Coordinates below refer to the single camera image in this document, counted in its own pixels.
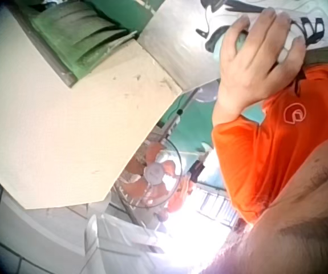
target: hand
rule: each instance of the hand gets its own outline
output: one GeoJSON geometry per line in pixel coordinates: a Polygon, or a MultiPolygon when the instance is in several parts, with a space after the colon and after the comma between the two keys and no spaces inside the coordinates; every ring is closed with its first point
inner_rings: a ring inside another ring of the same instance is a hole
{"type": "Polygon", "coordinates": [[[239,18],[226,32],[221,48],[217,104],[232,120],[245,107],[285,88],[300,71],[306,53],[303,37],[296,38],[286,59],[273,67],[284,47],[290,24],[286,13],[277,15],[274,9],[265,9],[239,52],[236,52],[236,40],[240,32],[249,27],[249,18],[239,18]]]}

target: fingernail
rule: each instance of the fingernail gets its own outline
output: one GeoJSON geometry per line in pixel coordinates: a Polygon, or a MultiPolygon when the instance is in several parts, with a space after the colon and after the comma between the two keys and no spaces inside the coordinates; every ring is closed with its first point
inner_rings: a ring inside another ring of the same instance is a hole
{"type": "Polygon", "coordinates": [[[288,24],[290,24],[291,19],[290,19],[288,13],[280,13],[278,16],[279,16],[279,18],[280,18],[281,20],[284,20],[284,21],[286,21],[288,24]]]}
{"type": "Polygon", "coordinates": [[[306,44],[306,40],[305,40],[305,37],[303,35],[298,36],[296,38],[296,40],[297,40],[298,43],[301,43],[302,45],[305,45],[306,44]]]}
{"type": "Polygon", "coordinates": [[[250,19],[249,19],[249,16],[244,13],[242,16],[240,16],[240,20],[247,20],[247,21],[249,21],[250,19]]]}
{"type": "Polygon", "coordinates": [[[276,13],[276,10],[273,9],[272,7],[267,7],[265,10],[262,11],[262,13],[271,16],[276,13]]]}

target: wrist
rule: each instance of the wrist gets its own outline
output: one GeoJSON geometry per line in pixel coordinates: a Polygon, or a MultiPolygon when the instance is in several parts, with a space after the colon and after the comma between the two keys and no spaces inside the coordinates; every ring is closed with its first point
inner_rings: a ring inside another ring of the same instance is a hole
{"type": "Polygon", "coordinates": [[[229,115],[240,116],[245,106],[241,104],[238,98],[229,95],[226,87],[220,84],[218,89],[217,104],[229,115]]]}

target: fan hub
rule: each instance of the fan hub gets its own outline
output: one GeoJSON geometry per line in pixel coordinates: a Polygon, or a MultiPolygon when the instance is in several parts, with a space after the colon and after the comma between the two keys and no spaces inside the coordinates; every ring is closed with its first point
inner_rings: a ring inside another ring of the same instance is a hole
{"type": "Polygon", "coordinates": [[[160,184],[163,181],[164,175],[164,167],[156,162],[148,165],[143,171],[144,178],[153,186],[160,184]]]}

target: cord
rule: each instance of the cord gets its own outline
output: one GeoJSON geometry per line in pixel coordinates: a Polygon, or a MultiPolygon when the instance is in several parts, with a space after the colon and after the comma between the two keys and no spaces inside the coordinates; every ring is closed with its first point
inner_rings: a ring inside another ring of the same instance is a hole
{"type": "Polygon", "coordinates": [[[179,101],[178,101],[178,103],[177,103],[176,108],[175,108],[174,110],[172,110],[172,111],[170,112],[170,114],[168,115],[168,119],[167,119],[167,121],[170,120],[170,117],[171,117],[175,112],[178,112],[178,110],[180,109],[181,101],[182,101],[182,99],[183,99],[184,97],[185,97],[185,95],[182,95],[182,96],[181,96],[181,98],[179,99],[179,101]]]}

